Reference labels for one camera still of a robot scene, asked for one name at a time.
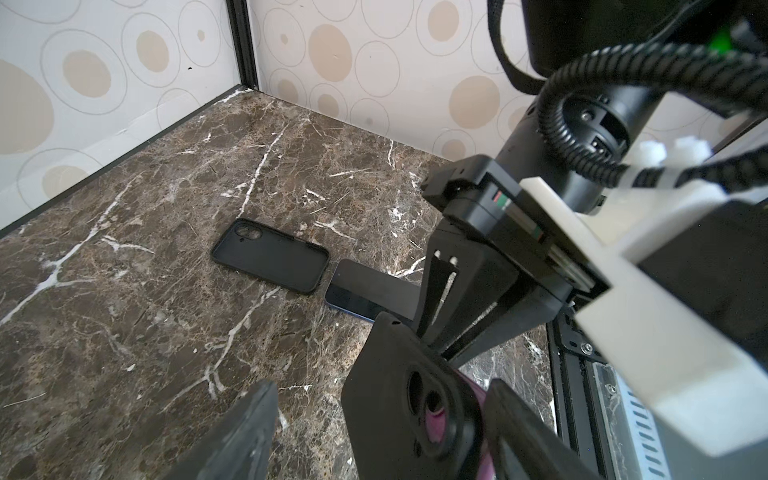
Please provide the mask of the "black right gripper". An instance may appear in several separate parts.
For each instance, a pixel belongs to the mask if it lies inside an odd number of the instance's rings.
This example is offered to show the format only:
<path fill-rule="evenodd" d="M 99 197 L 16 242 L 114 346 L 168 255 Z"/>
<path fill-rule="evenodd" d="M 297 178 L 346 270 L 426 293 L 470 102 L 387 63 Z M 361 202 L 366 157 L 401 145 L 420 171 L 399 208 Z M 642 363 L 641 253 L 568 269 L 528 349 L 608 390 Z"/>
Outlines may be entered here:
<path fill-rule="evenodd" d="M 445 218 L 429 237 L 413 329 L 452 366 L 553 321 L 573 290 L 607 285 L 495 159 L 446 164 L 420 189 Z"/>

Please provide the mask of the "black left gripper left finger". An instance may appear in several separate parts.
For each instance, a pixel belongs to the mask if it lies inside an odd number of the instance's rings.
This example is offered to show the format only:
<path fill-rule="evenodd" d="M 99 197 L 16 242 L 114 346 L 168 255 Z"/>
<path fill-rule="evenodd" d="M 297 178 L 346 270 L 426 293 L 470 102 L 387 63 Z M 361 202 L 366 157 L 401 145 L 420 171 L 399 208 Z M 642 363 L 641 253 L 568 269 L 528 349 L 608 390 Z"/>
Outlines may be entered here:
<path fill-rule="evenodd" d="M 167 479 L 264 479 L 278 419 L 278 390 L 262 380 L 165 475 Z"/>

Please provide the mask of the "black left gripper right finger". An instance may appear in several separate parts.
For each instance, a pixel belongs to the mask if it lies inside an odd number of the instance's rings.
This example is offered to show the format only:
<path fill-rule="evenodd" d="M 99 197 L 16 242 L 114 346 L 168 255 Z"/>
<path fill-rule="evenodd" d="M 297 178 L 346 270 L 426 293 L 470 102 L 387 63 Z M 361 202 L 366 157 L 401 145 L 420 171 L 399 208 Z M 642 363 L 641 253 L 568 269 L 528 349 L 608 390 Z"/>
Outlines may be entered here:
<path fill-rule="evenodd" d="M 484 435 L 498 479 L 596 479 L 577 454 L 505 382 L 491 381 Z"/>

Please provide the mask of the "black smartphone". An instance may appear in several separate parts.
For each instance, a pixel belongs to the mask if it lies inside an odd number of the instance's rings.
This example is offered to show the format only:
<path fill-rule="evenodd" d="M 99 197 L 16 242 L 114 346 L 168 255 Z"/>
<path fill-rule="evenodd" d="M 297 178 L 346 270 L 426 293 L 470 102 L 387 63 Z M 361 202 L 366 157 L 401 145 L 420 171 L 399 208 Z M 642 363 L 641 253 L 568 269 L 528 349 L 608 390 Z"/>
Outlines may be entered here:
<path fill-rule="evenodd" d="M 472 417 L 472 447 L 475 449 L 478 460 L 474 478 L 494 479 L 495 470 L 482 426 L 484 403 L 487 393 L 480 385 L 465 374 L 458 370 L 456 370 L 455 373 L 471 389 L 476 403 L 475 415 Z M 429 394 L 428 399 L 425 401 L 425 428 L 427 438 L 431 443 L 437 444 L 444 439 L 447 421 L 448 415 L 446 413 L 446 408 L 442 405 L 442 400 L 437 394 Z"/>
<path fill-rule="evenodd" d="M 420 286 L 349 259 L 336 267 L 325 292 L 326 303 L 337 310 L 374 322 L 386 312 L 410 324 L 416 314 Z"/>

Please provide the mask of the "black phone case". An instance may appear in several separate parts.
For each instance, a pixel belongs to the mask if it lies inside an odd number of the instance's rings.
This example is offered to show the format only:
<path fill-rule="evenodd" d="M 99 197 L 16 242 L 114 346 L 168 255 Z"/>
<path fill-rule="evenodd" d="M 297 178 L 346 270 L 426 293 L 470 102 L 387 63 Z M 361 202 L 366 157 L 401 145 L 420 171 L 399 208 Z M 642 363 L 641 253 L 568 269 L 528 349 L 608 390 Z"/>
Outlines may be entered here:
<path fill-rule="evenodd" d="M 266 224 L 237 218 L 211 250 L 220 265 L 301 294 L 312 294 L 329 251 Z"/>
<path fill-rule="evenodd" d="M 348 374 L 341 405 L 362 479 L 474 479 L 473 393 L 443 358 L 396 317 L 381 313 Z M 437 394 L 448 415 L 437 444 L 425 401 Z"/>

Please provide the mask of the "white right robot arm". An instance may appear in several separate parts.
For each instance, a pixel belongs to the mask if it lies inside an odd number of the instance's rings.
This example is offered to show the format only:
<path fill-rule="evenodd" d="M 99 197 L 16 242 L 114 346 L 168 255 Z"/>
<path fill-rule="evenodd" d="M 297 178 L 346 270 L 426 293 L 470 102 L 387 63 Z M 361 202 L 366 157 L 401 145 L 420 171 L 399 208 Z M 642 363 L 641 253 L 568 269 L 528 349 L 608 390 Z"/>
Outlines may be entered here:
<path fill-rule="evenodd" d="M 694 167 L 643 167 L 624 160 L 668 92 L 729 117 L 767 110 L 767 5 L 763 1 L 526 1 L 534 74 L 509 60 L 503 5 L 488 3 L 488 31 L 512 85 L 533 96 L 496 157 L 474 155 L 431 171 L 422 195 L 442 213 L 430 236 L 412 324 L 455 366 L 554 320 L 578 292 L 601 281 L 522 190 L 539 177 L 580 213 L 601 191 L 627 181 L 656 193 L 696 180 L 728 193 L 767 183 L 758 147 Z"/>

